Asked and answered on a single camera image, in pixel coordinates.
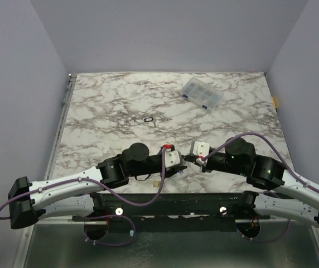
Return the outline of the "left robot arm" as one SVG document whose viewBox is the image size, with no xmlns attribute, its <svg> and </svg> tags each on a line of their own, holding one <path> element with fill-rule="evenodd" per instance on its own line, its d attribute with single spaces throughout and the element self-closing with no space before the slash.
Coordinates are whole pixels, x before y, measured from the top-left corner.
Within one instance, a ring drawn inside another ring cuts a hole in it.
<svg viewBox="0 0 319 268">
<path fill-rule="evenodd" d="M 104 206 L 91 201 L 91 194 L 115 189 L 129 183 L 129 178 L 159 173 L 169 178 L 185 170 L 181 153 L 172 145 L 162 146 L 150 155 L 143 143 L 134 143 L 83 172 L 54 180 L 31 182 L 27 177 L 16 179 L 8 193 L 9 220 L 12 229 L 21 229 L 48 217 L 89 217 L 96 221 L 104 214 Z"/>
</svg>

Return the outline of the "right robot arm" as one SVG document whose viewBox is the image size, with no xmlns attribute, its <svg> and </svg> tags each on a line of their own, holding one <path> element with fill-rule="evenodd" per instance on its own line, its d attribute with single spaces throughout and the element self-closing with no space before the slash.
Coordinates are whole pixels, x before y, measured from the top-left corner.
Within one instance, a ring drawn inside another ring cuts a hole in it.
<svg viewBox="0 0 319 268">
<path fill-rule="evenodd" d="M 219 149 L 194 141 L 185 161 L 200 167 L 202 173 L 220 171 L 241 175 L 262 193 L 244 191 L 227 213 L 239 219 L 279 216 L 319 228 L 319 185 L 295 173 L 283 158 L 258 155 L 252 143 L 238 135 Z"/>
</svg>

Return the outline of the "clear plastic organizer box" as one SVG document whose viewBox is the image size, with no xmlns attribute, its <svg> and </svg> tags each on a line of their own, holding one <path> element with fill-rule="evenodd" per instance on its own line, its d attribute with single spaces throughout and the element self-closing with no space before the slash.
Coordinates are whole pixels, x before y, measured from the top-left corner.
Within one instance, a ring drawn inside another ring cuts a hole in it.
<svg viewBox="0 0 319 268">
<path fill-rule="evenodd" d="M 181 89 L 181 95 L 187 101 L 207 111 L 215 109 L 224 99 L 224 93 L 192 77 Z"/>
</svg>

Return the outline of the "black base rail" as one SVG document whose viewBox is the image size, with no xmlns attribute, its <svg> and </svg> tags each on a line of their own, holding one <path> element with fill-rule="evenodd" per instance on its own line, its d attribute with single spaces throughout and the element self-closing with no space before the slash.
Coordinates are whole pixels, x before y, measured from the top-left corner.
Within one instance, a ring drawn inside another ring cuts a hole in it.
<svg viewBox="0 0 319 268">
<path fill-rule="evenodd" d="M 252 192 L 161 194 L 152 204 L 136 207 L 111 194 L 92 194 L 93 212 L 74 216 L 90 232 L 234 232 L 236 221 L 258 218 Z"/>
</svg>

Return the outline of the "left aluminium side rail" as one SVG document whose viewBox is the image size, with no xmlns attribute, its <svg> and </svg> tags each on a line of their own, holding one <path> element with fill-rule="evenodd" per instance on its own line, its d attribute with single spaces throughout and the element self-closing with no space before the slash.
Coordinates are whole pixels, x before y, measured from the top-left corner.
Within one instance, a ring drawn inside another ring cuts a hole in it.
<svg viewBox="0 0 319 268">
<path fill-rule="evenodd" d="M 64 125 L 65 125 L 65 121 L 69 111 L 71 99 L 73 96 L 72 94 L 74 92 L 74 86 L 75 86 L 77 76 L 78 75 L 74 73 L 69 74 L 69 82 L 66 86 L 65 94 L 62 100 L 62 106 L 61 106 L 62 109 L 61 109 L 60 119 L 57 125 L 56 135 L 55 135 L 54 143 L 52 145 L 52 150 L 51 150 L 50 158 L 46 167 L 45 176 L 43 177 L 43 181 L 48 181 L 49 179 L 51 179 L 54 172 L 54 167 L 55 167 L 55 163 L 57 159 L 57 153 L 60 147 L 61 137 L 64 131 Z"/>
</svg>

